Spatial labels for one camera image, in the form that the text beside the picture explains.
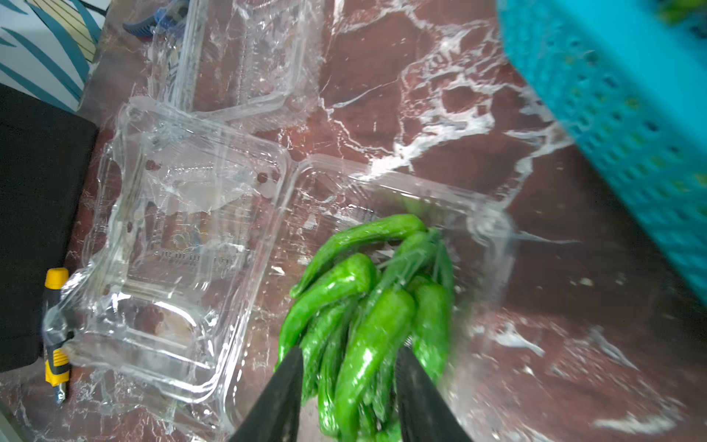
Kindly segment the teal perforated plastic basket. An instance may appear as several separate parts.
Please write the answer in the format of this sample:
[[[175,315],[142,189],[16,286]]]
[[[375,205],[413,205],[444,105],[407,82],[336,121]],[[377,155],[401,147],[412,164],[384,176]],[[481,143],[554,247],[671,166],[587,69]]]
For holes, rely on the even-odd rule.
[[[500,1],[504,50],[698,297],[706,295],[706,5]]]

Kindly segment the clear plastic clamshell pepper container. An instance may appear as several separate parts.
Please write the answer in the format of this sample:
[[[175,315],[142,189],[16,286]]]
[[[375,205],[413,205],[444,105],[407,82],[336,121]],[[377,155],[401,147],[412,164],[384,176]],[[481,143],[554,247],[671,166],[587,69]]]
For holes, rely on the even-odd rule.
[[[319,100],[323,1],[171,1],[158,11],[149,94],[249,133],[304,123]]]

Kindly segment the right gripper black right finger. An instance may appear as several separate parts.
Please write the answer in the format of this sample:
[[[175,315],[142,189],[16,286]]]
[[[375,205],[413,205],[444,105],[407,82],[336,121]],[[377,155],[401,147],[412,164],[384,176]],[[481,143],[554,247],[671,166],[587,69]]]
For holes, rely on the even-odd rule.
[[[408,346],[397,353],[395,381],[402,441],[472,442]]]

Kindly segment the small green pepper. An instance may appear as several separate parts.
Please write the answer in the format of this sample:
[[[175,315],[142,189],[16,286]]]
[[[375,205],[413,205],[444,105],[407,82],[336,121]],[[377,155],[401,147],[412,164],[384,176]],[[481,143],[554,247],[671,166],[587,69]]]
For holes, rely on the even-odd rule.
[[[388,290],[361,323],[346,350],[335,387],[334,417],[340,440],[357,440],[359,404],[384,359],[406,340],[415,309],[414,298],[408,292]]]

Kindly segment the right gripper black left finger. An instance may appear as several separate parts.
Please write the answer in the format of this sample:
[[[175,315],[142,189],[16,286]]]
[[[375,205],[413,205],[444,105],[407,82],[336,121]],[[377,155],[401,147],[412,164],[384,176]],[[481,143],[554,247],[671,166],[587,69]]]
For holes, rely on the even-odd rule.
[[[286,355],[229,442],[297,441],[304,379],[298,346]]]

